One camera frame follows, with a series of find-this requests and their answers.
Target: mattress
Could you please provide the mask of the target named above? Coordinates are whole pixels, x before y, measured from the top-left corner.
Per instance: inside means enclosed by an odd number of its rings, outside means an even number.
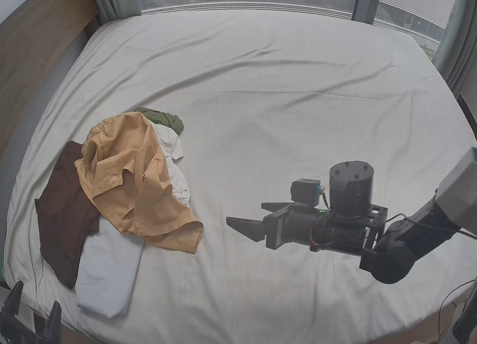
[[[68,140],[138,106],[177,114],[178,162],[204,224],[195,255],[146,244],[126,317],[76,306],[41,258],[34,198]],[[318,15],[259,10],[157,14],[108,23],[56,91],[9,205],[5,275],[47,316],[109,343],[365,343],[438,311],[474,279],[477,244],[454,236],[396,284],[359,258],[277,251],[226,226],[261,219],[302,177],[346,160],[375,169],[374,204],[413,214],[476,141],[444,80],[408,35]]]

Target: brown shirt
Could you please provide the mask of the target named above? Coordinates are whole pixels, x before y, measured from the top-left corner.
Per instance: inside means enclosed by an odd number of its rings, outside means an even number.
[[[98,232],[99,223],[99,211],[78,180],[75,161],[81,157],[81,144],[69,141],[41,197],[35,199],[41,255],[68,288],[76,283],[84,241]]]
[[[172,195],[156,132],[140,112],[103,120],[75,162],[80,184],[119,230],[166,249],[195,253],[203,225]]]

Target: wooden bed frame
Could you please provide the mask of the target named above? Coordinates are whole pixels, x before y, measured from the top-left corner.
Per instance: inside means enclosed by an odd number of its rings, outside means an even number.
[[[29,99],[78,34],[98,28],[94,0],[27,0],[0,24],[0,159]]]

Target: bed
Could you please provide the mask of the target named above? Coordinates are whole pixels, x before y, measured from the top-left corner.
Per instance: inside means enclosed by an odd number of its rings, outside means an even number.
[[[195,255],[146,244],[127,316],[76,306],[41,258],[34,198],[69,140],[144,106],[177,114],[178,166],[204,224]],[[373,203],[414,213],[474,135],[444,80],[408,35],[323,16],[216,10],[133,17],[101,26],[45,110],[11,196],[5,276],[47,316],[108,343],[367,343],[437,312],[472,280],[477,245],[454,236],[393,285],[359,258],[277,251],[228,228],[289,200],[302,177],[337,162],[375,169]]]

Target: clothing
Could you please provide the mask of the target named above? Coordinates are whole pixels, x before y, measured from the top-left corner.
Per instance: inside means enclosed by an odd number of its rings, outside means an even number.
[[[147,120],[152,121],[154,124],[160,124],[172,128],[177,134],[180,134],[184,129],[184,124],[177,115],[167,114],[165,112],[143,107],[136,108],[134,111],[142,113]]]
[[[69,141],[41,197],[35,199],[42,257],[58,280],[73,288],[84,240],[98,232],[99,211],[84,194],[75,167],[81,144]]]
[[[106,318],[124,316],[133,293],[144,240],[120,233],[99,218],[99,232],[86,239],[81,255],[76,304]]]
[[[172,195],[166,159],[140,112],[103,120],[75,162],[80,184],[99,212],[122,232],[153,245],[195,253],[203,225]]]
[[[187,185],[186,178],[173,161],[184,156],[179,136],[171,128],[154,124],[152,121],[149,122],[156,131],[159,145],[161,145],[162,152],[165,156],[169,180],[172,184],[172,194],[184,205],[189,207],[189,186]]]
[[[172,194],[187,207],[189,188],[173,162],[184,156],[182,145],[171,128],[153,124],[164,153],[172,184]],[[103,216],[99,233],[86,238],[76,281],[76,304],[106,318],[127,313],[133,292],[144,240],[135,234],[120,233]]]

